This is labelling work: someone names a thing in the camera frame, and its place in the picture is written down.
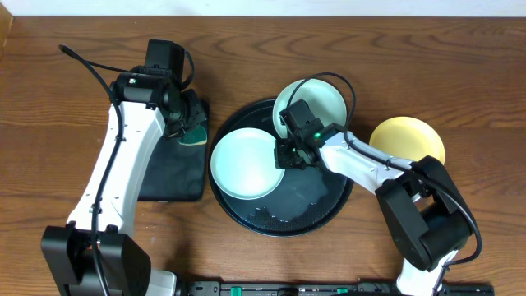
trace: white plate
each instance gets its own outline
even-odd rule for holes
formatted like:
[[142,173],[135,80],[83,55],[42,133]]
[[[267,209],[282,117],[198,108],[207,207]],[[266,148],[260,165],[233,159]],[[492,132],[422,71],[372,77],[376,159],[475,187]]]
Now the white plate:
[[[278,135],[282,138],[287,137],[287,128],[281,124],[279,112],[287,107],[290,95],[302,81],[303,79],[287,86],[281,91],[274,103],[272,121],[274,122],[274,128],[278,132]],[[314,116],[319,118],[324,126],[331,123],[338,123],[342,126],[345,124],[347,109],[345,108],[344,98],[331,84],[325,81],[311,79],[298,89],[290,104],[299,99],[307,102]]]
[[285,174],[275,167],[275,138],[257,128],[241,128],[224,136],[212,151],[210,170],[215,183],[243,200],[271,193]]

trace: white wall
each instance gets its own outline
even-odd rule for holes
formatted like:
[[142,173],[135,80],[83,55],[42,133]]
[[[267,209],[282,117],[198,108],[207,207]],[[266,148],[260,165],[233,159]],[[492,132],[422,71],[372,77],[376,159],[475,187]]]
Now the white wall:
[[0,0],[13,16],[526,16],[526,0]]

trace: round black tray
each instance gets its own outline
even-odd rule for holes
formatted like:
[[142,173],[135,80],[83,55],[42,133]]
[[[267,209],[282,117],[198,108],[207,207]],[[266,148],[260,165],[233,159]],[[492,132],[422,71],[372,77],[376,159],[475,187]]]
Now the round black tray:
[[[278,137],[272,123],[275,99],[265,99],[236,112],[219,129],[211,151],[223,136],[244,127],[254,127]],[[338,214],[353,189],[353,181],[316,168],[287,169],[278,187],[268,195],[251,201],[231,197],[221,191],[210,172],[215,198],[239,224],[275,237],[296,236],[318,229]]]

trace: yellow plate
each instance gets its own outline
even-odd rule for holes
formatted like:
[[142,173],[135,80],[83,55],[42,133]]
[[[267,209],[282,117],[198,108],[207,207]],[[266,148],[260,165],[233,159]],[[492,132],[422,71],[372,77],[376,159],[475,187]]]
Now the yellow plate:
[[416,118],[385,120],[372,133],[369,145],[396,157],[418,161],[430,155],[445,163],[441,138],[432,127]]

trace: wooden surface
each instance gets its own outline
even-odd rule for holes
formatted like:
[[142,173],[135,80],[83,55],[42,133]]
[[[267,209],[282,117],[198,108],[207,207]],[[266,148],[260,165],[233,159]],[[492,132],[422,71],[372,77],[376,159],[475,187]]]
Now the wooden surface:
[[[446,279],[526,294],[524,19],[18,17],[0,63],[1,295],[57,294],[40,238],[79,201],[108,121],[102,88],[57,45],[130,68],[148,39],[191,51],[193,87],[211,102],[210,138],[242,106],[322,71],[355,85],[352,130],[364,141],[394,116],[431,124],[484,239],[481,257]],[[231,220],[207,183],[195,203],[140,203],[135,240],[155,267],[229,281],[395,279],[402,263],[362,188],[325,227],[277,239]]]
[[3,47],[6,45],[12,21],[13,16],[0,3],[0,59],[2,59],[3,56]]

